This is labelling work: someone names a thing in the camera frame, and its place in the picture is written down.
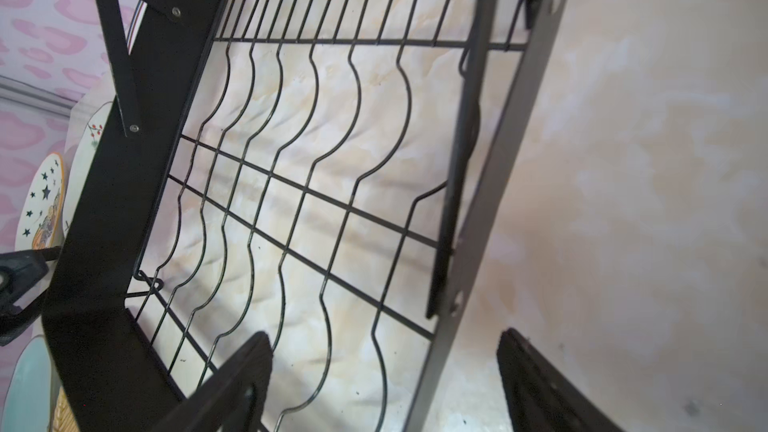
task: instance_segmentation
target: wire rack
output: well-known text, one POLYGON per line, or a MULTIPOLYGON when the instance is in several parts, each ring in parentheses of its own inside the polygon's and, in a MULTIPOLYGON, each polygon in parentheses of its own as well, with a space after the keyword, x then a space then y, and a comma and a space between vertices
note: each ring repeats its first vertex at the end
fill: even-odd
POLYGON ((266 330, 272 430, 402 428, 527 46, 524 0, 478 39, 483 1, 230 0, 126 301, 182 394, 266 330))

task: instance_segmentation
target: black speck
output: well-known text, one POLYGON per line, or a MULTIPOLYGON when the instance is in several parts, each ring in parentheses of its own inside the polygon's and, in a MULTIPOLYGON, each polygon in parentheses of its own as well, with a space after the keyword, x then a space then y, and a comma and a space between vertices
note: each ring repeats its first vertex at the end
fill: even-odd
POLYGON ((701 408, 699 408, 695 400, 688 400, 688 403, 683 406, 683 410, 688 414, 688 417, 697 417, 701 414, 701 408))

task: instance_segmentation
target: light blue plate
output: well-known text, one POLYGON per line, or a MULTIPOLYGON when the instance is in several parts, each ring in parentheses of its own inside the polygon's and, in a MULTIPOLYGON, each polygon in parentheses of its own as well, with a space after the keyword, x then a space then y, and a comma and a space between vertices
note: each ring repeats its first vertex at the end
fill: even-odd
POLYGON ((51 356, 39 335, 16 362, 5 398, 2 432, 45 432, 51 419, 51 356))

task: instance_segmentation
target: black dish rack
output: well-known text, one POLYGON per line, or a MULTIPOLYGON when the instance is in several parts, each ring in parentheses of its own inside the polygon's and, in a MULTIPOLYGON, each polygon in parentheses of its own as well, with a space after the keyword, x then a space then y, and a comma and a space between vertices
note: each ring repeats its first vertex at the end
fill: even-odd
MULTIPOLYGON (((362 0, 362 7, 358 10, 351 10, 351 7, 348 8, 350 0, 343 0, 340 14, 333 18, 326 16, 332 0, 308 0, 303 5, 303 10, 296 6, 298 0, 255 0, 252 7, 246 6, 246 0, 146 0, 150 8, 144 16, 130 58, 125 48, 124 36, 121 35, 121 26, 114 23, 116 9, 112 10, 111 7, 116 0, 110 1, 97 0, 97 4, 105 41, 108 43, 118 100, 105 125, 104 138, 93 161, 91 170, 99 172, 91 173, 86 181, 43 311, 44 330, 49 346, 81 430, 150 430, 153 427, 156 427, 156 430, 182 430, 182 425, 189 427, 183 430, 203 430, 197 427, 203 427, 203 424, 208 427, 222 424, 227 416, 230 416, 229 420, 236 422, 225 423, 225 426, 236 430, 237 427, 248 423, 248 417, 260 417, 271 371, 271 349, 276 345, 283 329, 286 292, 281 269, 285 257, 291 257, 322 275, 320 305, 329 346, 320 382, 309 397, 297 398, 295 407, 283 411, 277 420, 277 426, 285 415, 302 410, 322 392, 331 364, 333 332, 323 302, 323 293, 326 285, 332 282, 376 310, 370 331, 382 376, 381 407, 376 420, 376 430, 382 427, 387 406, 386 363, 376 340, 379 318, 384 314, 429 342, 426 360, 421 367, 404 424, 405 430, 423 428, 448 352, 456 336, 464 305, 472 292, 494 216, 520 147, 566 0, 514 0, 514 12, 506 40, 495 42, 492 40, 492 30, 498 0, 476 0, 471 26, 464 40, 443 39, 441 36, 452 0, 444 0, 431 39, 409 37, 418 0, 411 0, 405 29, 396 38, 389 37, 385 31, 392 4, 397 0, 386 1, 378 34, 362 37, 360 33, 366 19, 369 0, 362 0), (270 6, 274 8, 271 16, 267 13, 270 6), (321 10, 322 13, 316 29, 312 32, 309 27, 305 28, 305 24, 313 10, 321 10), (276 30, 275 27, 281 14, 284 27, 278 36, 280 28, 276 30), (358 17, 352 36, 340 36, 345 14, 358 17), (524 20, 525 28, 530 30, 524 43, 512 41, 518 19, 524 20), (293 29, 292 34, 288 34, 292 20, 299 26, 298 29, 293 29), (326 24, 331 24, 334 20, 336 26, 331 25, 332 34, 323 33, 323 24, 326 21, 326 24), (187 113, 193 105, 197 86, 214 43, 226 44, 224 90, 230 83, 232 74, 230 48, 233 44, 249 43, 251 51, 257 43, 277 45, 275 58, 280 64, 280 78, 274 105, 268 108, 263 125, 254 128, 239 155, 226 152, 222 144, 226 132, 245 113, 248 100, 239 115, 235 115, 231 125, 220 132, 217 144, 206 142, 201 139, 201 135, 208 121, 218 113, 225 92, 221 92, 216 107, 201 123, 197 136, 184 133, 187 113), (252 140, 272 120, 280 101, 285 79, 280 51, 283 47, 296 44, 309 46, 308 61, 312 65, 316 84, 314 103, 302 127, 276 150, 271 165, 264 167, 246 159, 248 148, 252 140), (314 158, 306 180, 301 183, 282 176, 275 170, 280 153, 299 139, 311 123, 319 89, 318 72, 312 60, 313 51, 317 46, 338 46, 340 51, 348 53, 348 63, 356 81, 358 101, 346 133, 333 148, 314 158), (355 128, 360 113, 361 85, 353 52, 356 47, 371 46, 398 47, 396 67, 405 84, 408 111, 402 130, 391 149, 373 168, 356 178, 350 197, 343 201, 311 187, 312 172, 318 163, 342 147, 355 128), (405 222, 400 225, 355 207, 354 201, 360 183, 385 167, 397 154, 406 137, 411 114, 418 113, 417 110, 412 110, 408 74, 400 64, 403 51, 413 47, 461 50, 458 73, 463 78, 463 84, 448 162, 448 176, 444 182, 416 194, 408 206, 405 222), (488 52, 491 50, 519 53, 520 59, 485 157, 482 174, 457 235, 468 162, 478 140, 481 115, 479 98, 488 52), (180 142, 192 148, 186 177, 175 175, 171 170, 180 142), (195 154, 200 153, 199 151, 213 153, 213 163, 202 189, 189 184, 195 154), (237 164, 228 203, 217 201, 208 193, 217 157, 237 164), (266 178, 263 189, 254 190, 255 195, 260 195, 255 217, 238 215, 231 207, 243 170, 258 172, 266 178), (267 194, 271 182, 279 182, 283 186, 300 191, 301 194, 295 213, 286 217, 291 227, 284 242, 257 225, 264 195, 267 194), (156 272, 145 273, 140 269, 140 265, 167 184, 174 184, 180 190, 175 240, 172 241, 173 245, 168 251, 165 263, 158 267, 156 272), (411 230, 417 205, 438 193, 444 194, 444 199, 437 238, 411 230), (201 266, 205 267, 202 265, 203 256, 200 256, 197 267, 188 279, 177 284, 172 290, 169 290, 167 284, 160 290, 163 284, 158 277, 159 271, 168 264, 177 250, 183 227, 182 194, 191 194, 200 199, 201 218, 204 207, 214 208, 223 214, 225 221, 234 221, 247 228, 251 238, 258 236, 282 251, 282 259, 276 271, 281 285, 282 309, 272 345, 264 333, 255 334, 221 366, 214 362, 216 343, 238 328, 243 321, 254 292, 254 261, 259 258, 251 250, 249 238, 247 251, 250 256, 251 281, 245 310, 231 328, 221 331, 211 348, 201 347, 190 334, 190 323, 193 321, 194 312, 199 309, 186 313, 187 318, 184 320, 183 314, 178 314, 172 303, 178 288, 193 280, 201 266), (291 247, 296 222, 307 197, 343 211, 343 220, 327 266, 314 262, 291 247), (350 216, 370 221, 399 236, 385 286, 377 297, 333 273, 333 258, 350 216), (431 282, 428 296, 425 298, 426 316, 436 317, 436 325, 431 331, 385 305, 389 285, 406 239, 434 249, 431 282), (135 314, 126 309, 127 292, 132 280, 145 283, 149 287, 149 292, 135 314), (157 301, 162 307, 163 317, 160 322, 172 322, 181 333, 176 355, 170 364, 160 360, 151 346, 160 325, 151 336, 145 334, 138 326, 137 320, 149 301, 157 301), (185 341, 205 362, 197 384, 199 388, 189 399, 185 399, 170 374, 170 369, 173 368, 185 341), (203 384, 208 373, 212 373, 212 376, 203 384)), ((252 67, 258 66, 254 63, 253 54, 250 55, 250 62, 252 67)), ((255 74, 251 77, 250 94, 254 90, 255 77, 255 74)), ((202 224, 205 242, 204 219, 202 224)), ((226 241, 223 223, 222 235, 226 241)), ((212 295, 201 307, 205 307, 214 298, 224 274, 222 269, 212 295)), ((266 430, 258 421, 249 427, 250 430, 266 430)))

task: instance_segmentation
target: plate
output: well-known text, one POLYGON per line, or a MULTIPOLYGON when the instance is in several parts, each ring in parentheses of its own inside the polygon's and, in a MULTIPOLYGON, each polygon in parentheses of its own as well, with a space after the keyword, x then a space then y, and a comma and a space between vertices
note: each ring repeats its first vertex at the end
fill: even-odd
POLYGON ((3 432, 48 430, 51 417, 53 369, 48 346, 42 335, 33 338, 13 370, 5 396, 3 432))
POLYGON ((64 201, 64 161, 53 153, 32 179, 16 228, 16 250, 53 247, 62 242, 59 225, 64 201))
POLYGON ((91 170, 91 162, 94 160, 96 149, 101 141, 101 134, 104 132, 104 124, 109 117, 109 111, 112 109, 112 102, 107 102, 98 108, 95 114, 91 116, 88 125, 83 131, 83 136, 78 144, 78 149, 72 159, 72 168, 69 171, 69 185, 67 187, 67 200, 64 201, 64 210, 62 212, 62 226, 64 235, 69 232, 72 224, 74 210, 80 201, 80 195, 83 192, 85 179, 88 178, 88 172, 91 170))

